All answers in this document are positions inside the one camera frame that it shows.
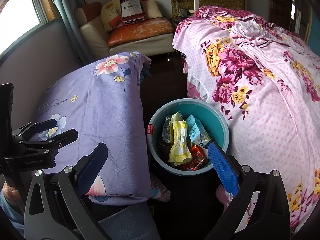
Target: red label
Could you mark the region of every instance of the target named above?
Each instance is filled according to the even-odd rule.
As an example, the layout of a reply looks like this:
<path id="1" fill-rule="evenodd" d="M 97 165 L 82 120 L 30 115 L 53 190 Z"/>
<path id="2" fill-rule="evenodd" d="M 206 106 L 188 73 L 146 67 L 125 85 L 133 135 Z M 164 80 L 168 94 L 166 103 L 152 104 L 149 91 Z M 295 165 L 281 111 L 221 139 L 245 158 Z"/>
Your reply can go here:
<path id="1" fill-rule="evenodd" d="M 155 131 L 155 127 L 153 126 L 153 124 L 148 124 L 147 134 L 153 135 L 154 131 Z"/>

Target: beige leather sofa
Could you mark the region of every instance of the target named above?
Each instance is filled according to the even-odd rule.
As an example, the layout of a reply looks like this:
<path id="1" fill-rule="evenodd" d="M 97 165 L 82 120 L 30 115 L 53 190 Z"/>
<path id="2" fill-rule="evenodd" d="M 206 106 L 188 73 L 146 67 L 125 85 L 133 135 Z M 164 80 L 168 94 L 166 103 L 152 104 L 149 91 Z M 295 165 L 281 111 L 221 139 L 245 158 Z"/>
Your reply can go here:
<path id="1" fill-rule="evenodd" d="M 95 60 L 124 51 L 138 51 L 146 56 L 174 51 L 174 28 L 164 17 L 105 32 L 100 21 L 101 8 L 96 2 L 74 11 L 79 31 Z"/>

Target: dark floor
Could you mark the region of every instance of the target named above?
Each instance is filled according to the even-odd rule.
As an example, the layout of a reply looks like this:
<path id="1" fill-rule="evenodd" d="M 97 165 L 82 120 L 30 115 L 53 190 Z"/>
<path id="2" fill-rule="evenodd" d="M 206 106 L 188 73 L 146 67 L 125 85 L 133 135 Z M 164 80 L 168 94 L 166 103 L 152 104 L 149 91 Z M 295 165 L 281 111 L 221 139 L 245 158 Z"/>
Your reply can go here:
<path id="1" fill-rule="evenodd" d="M 152 76 L 145 78 L 140 90 L 145 127 L 161 106 L 187 97 L 182 60 L 177 53 L 172 57 L 172 61 L 167 61 L 166 55 L 151 58 Z M 155 206 L 153 218 L 161 239 L 203 239 L 223 211 L 223 205 L 215 196 L 220 180 L 214 169 L 193 177 L 181 177 L 167 172 L 153 159 L 150 169 L 171 191 L 169 202 L 148 201 Z"/>

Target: teal trash can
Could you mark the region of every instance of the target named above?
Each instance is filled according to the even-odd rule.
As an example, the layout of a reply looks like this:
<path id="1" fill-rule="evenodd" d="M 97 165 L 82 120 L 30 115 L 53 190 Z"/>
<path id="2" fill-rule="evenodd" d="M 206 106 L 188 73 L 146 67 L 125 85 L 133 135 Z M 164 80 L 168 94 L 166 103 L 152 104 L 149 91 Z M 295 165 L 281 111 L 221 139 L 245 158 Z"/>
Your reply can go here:
<path id="1" fill-rule="evenodd" d="M 183 98 L 174 100 L 162 106 L 150 120 L 148 125 L 147 142 L 150 152 L 154 159 L 167 171 L 180 176 L 194 176 L 201 173 L 205 173 L 213 168 L 213 165 L 209 161 L 205 166 L 197 171 L 180 171 L 170 167 L 164 163 L 158 155 L 159 152 L 159 139 L 162 137 L 162 127 L 165 118 L 169 114 L 175 114 L 180 111 L 183 119 L 186 120 L 190 114 L 198 118 L 205 130 L 211 133 L 214 140 L 220 145 L 220 147 L 227 151 L 229 145 L 229 130 L 226 120 L 210 104 L 191 98 Z"/>

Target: yellow wrapper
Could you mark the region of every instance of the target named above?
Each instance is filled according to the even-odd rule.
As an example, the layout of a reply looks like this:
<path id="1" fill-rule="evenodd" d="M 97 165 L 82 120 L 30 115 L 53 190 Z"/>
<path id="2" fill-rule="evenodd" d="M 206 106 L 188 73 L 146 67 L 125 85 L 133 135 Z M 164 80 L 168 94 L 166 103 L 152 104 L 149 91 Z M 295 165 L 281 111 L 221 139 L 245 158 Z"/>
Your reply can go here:
<path id="1" fill-rule="evenodd" d="M 186 163 L 192 159 L 192 155 L 187 146 L 188 127 L 186 121 L 172 122 L 174 133 L 174 144 L 170 150 L 169 162 L 175 166 Z"/>
<path id="2" fill-rule="evenodd" d="M 170 143 L 173 143 L 173 127 L 172 127 L 172 122 L 174 121 L 183 121 L 182 115 L 180 114 L 180 112 L 177 112 L 175 114 L 172 115 L 170 123 L 169 123 L 169 127 L 170 127 Z"/>

